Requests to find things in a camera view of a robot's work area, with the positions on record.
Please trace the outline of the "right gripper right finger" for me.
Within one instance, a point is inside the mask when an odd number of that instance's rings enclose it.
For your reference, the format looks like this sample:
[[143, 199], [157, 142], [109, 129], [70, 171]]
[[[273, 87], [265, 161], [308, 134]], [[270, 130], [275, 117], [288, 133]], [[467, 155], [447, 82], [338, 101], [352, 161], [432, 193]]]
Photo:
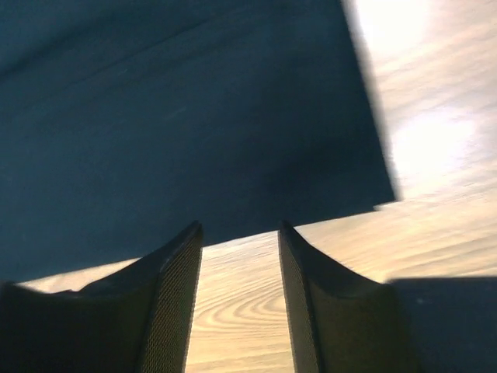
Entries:
[[364, 277], [288, 222], [278, 246], [296, 372], [420, 372], [393, 286]]

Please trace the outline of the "black t shirt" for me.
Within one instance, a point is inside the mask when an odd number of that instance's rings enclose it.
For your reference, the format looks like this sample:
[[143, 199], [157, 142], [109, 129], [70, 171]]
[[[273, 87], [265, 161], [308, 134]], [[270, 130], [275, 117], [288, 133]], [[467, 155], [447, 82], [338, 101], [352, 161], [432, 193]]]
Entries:
[[395, 200], [341, 1], [3, 1], [1, 276]]

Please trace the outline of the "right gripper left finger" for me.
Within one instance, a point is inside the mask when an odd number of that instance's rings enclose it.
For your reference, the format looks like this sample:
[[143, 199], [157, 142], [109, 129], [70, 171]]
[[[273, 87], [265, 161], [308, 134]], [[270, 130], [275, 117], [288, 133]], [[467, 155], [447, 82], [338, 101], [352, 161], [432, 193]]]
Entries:
[[194, 222], [78, 291], [1, 285], [3, 372], [182, 372], [203, 247]]

